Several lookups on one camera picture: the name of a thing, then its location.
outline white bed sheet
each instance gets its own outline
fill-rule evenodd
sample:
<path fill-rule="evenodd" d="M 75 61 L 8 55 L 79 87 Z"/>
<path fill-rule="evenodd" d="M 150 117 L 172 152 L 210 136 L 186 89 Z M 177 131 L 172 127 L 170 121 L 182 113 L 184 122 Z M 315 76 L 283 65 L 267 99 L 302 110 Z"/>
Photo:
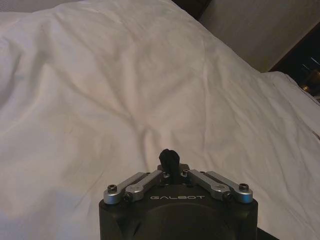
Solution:
<path fill-rule="evenodd" d="M 320 239 L 320 109 L 284 74 L 252 69 L 169 0 L 0 20 L 0 239 L 99 239 L 106 186 L 164 148 L 249 183 L 263 230 Z"/>

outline beige wall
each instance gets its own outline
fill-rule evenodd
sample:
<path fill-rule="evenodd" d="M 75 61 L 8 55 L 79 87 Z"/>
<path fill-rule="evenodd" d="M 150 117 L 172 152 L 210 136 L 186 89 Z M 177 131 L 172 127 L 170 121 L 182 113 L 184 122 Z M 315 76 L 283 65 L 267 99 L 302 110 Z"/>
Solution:
<path fill-rule="evenodd" d="M 319 0 L 212 0 L 200 22 L 261 72 L 320 21 Z"/>

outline bed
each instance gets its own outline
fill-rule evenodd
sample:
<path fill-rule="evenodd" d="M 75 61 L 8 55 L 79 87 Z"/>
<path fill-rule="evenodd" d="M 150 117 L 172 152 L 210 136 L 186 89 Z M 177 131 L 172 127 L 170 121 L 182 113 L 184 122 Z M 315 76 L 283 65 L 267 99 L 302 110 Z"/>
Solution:
<path fill-rule="evenodd" d="M 99 239 L 106 186 L 169 148 L 249 183 L 264 231 L 318 240 L 319 123 L 170 0 L 0 13 L 0 239 Z"/>

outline dark wooden furniture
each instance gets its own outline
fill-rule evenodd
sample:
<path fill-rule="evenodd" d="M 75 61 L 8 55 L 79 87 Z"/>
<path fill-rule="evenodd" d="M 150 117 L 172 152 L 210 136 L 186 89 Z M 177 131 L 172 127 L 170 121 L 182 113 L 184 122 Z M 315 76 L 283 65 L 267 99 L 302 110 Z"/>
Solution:
<path fill-rule="evenodd" d="M 288 74 L 306 92 L 320 97 L 320 23 L 271 71 Z"/>
<path fill-rule="evenodd" d="M 172 0 L 180 8 L 198 20 L 208 7 L 211 0 Z"/>

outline screw head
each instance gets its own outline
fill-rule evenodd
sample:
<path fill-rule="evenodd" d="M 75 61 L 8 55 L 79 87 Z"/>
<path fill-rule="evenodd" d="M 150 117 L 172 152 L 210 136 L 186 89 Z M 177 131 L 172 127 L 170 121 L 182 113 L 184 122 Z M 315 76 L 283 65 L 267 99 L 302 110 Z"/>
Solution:
<path fill-rule="evenodd" d="M 133 196 L 130 192 L 126 192 L 124 195 L 123 195 L 123 200 L 127 203 L 131 202 L 133 199 Z"/>
<path fill-rule="evenodd" d="M 117 192 L 117 185 L 111 184 L 107 187 L 107 191 L 110 194 L 116 193 Z"/>
<path fill-rule="evenodd" d="M 239 190 L 241 192 L 249 192 L 249 185 L 246 183 L 240 183 L 239 184 Z"/>
<path fill-rule="evenodd" d="M 226 202 L 231 202 L 232 200 L 232 194 L 230 192 L 224 192 L 222 194 L 222 200 Z"/>

